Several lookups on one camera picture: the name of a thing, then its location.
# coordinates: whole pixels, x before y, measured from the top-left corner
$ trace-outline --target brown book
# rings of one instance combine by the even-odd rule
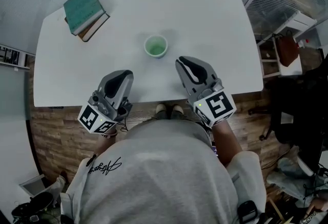
[[[106,22],[108,18],[109,15],[104,13],[101,17],[99,17],[97,20],[93,21],[86,28],[84,28],[83,31],[79,33],[77,36],[80,37],[83,42],[89,41],[89,39],[100,28],[100,26],[102,26],[104,22]]]

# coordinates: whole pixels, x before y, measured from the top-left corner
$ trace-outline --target cup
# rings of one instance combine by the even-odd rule
[[[162,35],[152,35],[146,39],[144,48],[151,57],[161,58],[168,50],[168,41]]]

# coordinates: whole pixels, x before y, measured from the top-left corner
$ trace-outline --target brown bag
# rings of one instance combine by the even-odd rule
[[[277,37],[276,46],[283,66],[289,66],[299,55],[299,48],[292,36]]]

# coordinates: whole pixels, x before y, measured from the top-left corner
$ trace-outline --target white table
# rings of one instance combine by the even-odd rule
[[[130,69],[132,103],[187,98],[175,70],[182,55],[210,63],[231,93],[260,91],[261,66],[241,0],[100,0],[111,16],[87,42],[69,32],[61,8],[44,19],[34,71],[35,106],[79,106],[114,70]],[[144,52],[151,34],[169,50]]]

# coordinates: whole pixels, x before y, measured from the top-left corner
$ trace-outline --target black signature print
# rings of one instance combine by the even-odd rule
[[[113,171],[117,168],[119,168],[122,163],[117,163],[119,160],[121,159],[121,157],[119,157],[113,165],[111,165],[111,162],[112,161],[109,161],[109,163],[107,165],[104,165],[103,163],[100,163],[97,167],[91,167],[91,169],[89,170],[88,174],[91,174],[92,172],[95,172],[95,171],[101,171],[103,174],[105,173],[105,176],[107,176],[107,174],[110,172],[110,171]]]

